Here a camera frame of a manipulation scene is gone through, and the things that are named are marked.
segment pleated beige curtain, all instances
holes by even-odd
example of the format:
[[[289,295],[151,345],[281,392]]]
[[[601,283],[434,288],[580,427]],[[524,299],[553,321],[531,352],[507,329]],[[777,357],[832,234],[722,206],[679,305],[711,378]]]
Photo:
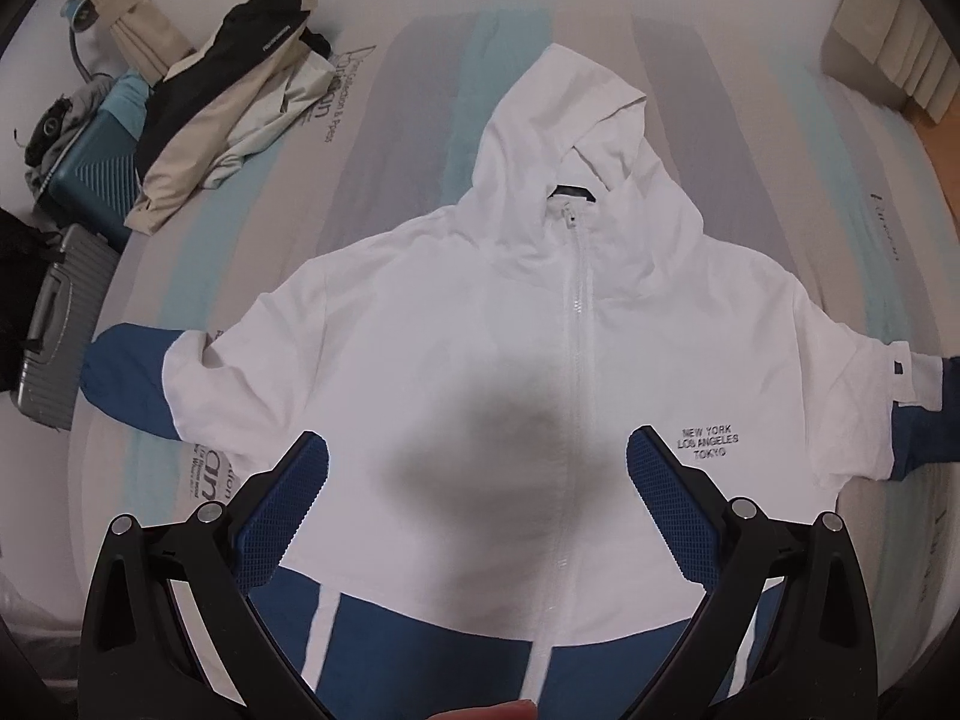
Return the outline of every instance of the pleated beige curtain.
[[[843,0],[836,32],[934,122],[960,89],[960,64],[920,0]]]
[[[93,0],[120,52],[148,84],[162,79],[192,47],[150,0]]]

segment textured blue pad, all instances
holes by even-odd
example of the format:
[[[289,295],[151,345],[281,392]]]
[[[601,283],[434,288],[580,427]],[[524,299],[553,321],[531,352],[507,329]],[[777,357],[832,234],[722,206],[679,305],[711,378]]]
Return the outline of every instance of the textured blue pad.
[[[659,447],[640,430],[627,443],[627,473],[685,579],[712,591],[720,581],[718,533]]]
[[[326,482],[326,443],[311,435],[234,539],[233,577],[241,593],[267,584]]]

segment suitcase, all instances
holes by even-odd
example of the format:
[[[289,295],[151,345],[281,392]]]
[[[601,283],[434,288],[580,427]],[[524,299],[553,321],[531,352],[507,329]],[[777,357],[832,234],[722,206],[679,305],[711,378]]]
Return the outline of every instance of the suitcase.
[[[64,261],[49,266],[40,287],[13,401],[35,422],[69,430],[83,354],[120,255],[78,224],[67,228],[59,251]]]
[[[113,114],[101,110],[54,163],[37,205],[56,226],[78,223],[123,251],[123,224],[139,194],[133,167],[136,139]]]

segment silver screw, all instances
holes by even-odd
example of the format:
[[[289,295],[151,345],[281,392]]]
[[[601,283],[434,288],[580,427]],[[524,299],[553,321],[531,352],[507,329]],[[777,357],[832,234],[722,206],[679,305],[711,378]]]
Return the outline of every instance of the silver screw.
[[[130,528],[133,528],[133,519],[126,514],[121,514],[110,524],[110,531],[115,536],[123,536]]]
[[[753,519],[757,516],[757,506],[746,498],[737,498],[733,501],[731,508],[740,519]]]
[[[200,522],[213,522],[220,518],[220,512],[223,510],[224,507],[219,503],[205,503],[200,509],[197,509],[197,519]]]
[[[827,512],[824,514],[824,528],[827,528],[827,530],[833,531],[834,533],[839,533],[843,530],[843,520],[840,518],[839,514]]]

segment human hand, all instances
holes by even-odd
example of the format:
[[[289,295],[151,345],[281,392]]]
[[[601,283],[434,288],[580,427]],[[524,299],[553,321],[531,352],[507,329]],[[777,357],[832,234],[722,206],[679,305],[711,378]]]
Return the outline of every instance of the human hand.
[[[497,707],[457,709],[456,712],[436,714],[430,720],[536,720],[536,704],[532,701],[512,701]]]

